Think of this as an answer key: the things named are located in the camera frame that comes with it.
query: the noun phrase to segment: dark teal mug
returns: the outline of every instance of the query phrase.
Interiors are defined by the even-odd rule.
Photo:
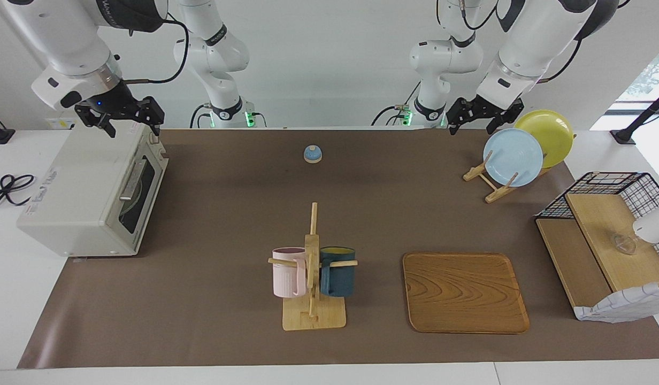
[[[329,267],[333,261],[352,261],[356,250],[348,247],[323,247],[320,249],[320,292],[329,297],[349,297],[354,293],[356,266]]]

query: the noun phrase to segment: wooden board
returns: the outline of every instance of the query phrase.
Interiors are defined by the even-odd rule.
[[[572,306],[593,306],[612,293],[573,219],[538,219],[537,226]]]
[[[403,274],[410,324],[418,332],[519,334],[530,327],[503,254],[407,253]]]
[[[291,332],[308,329],[334,329],[346,326],[346,307],[342,297],[319,295],[315,301],[316,317],[310,317],[311,293],[299,298],[285,298],[282,303],[282,328]]]
[[[633,236],[635,220],[619,195],[568,194],[567,203],[613,291],[659,284],[659,256],[652,244],[639,242],[636,254],[628,256],[617,249],[613,234]]]

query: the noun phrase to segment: oven door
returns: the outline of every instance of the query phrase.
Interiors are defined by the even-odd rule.
[[[131,164],[129,178],[121,188],[107,221],[112,231],[122,239],[122,243],[132,249],[133,254],[138,251],[144,227],[149,221],[163,171],[149,144],[142,141]]]

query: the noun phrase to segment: pink mug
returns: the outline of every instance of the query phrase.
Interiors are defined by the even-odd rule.
[[[295,261],[296,267],[273,264],[273,293],[282,298],[305,295],[305,249],[280,247],[273,250],[276,260]]]

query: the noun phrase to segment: wooden mug tree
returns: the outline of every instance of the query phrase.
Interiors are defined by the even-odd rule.
[[[317,234],[318,204],[313,202],[310,234],[305,236],[306,286],[302,297],[285,298],[282,303],[282,328],[285,331],[332,329],[346,326],[343,297],[320,294],[320,236]],[[269,258],[268,263],[296,267],[295,261]],[[356,266],[358,261],[333,261],[330,268]]]

